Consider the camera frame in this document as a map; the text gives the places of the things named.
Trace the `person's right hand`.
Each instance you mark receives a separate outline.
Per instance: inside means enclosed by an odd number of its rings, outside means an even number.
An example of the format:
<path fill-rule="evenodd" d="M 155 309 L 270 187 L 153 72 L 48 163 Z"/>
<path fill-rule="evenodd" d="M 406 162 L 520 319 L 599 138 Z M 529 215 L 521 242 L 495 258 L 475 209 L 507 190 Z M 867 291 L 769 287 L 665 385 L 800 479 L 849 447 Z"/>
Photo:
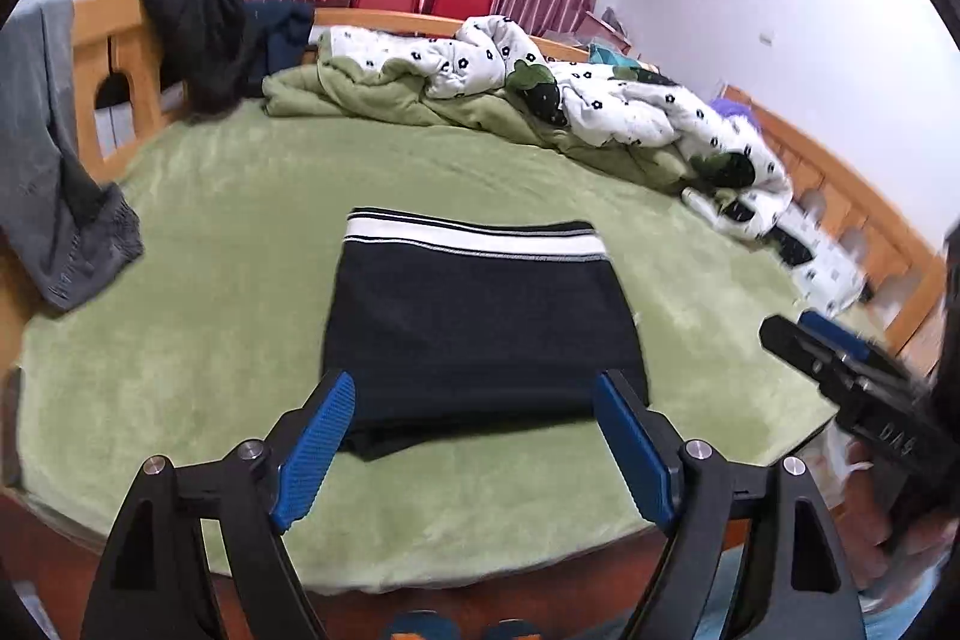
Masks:
<path fill-rule="evenodd" d="M 887 554 L 882 544 L 892 536 L 892 523 L 877 502 L 871 450 L 853 440 L 846 459 L 853 471 L 844 481 L 836 529 L 857 587 L 889 608 L 918 590 L 924 573 L 950 551 L 958 518 L 944 512 L 924 516 L 900 537 L 898 554 Z"/>

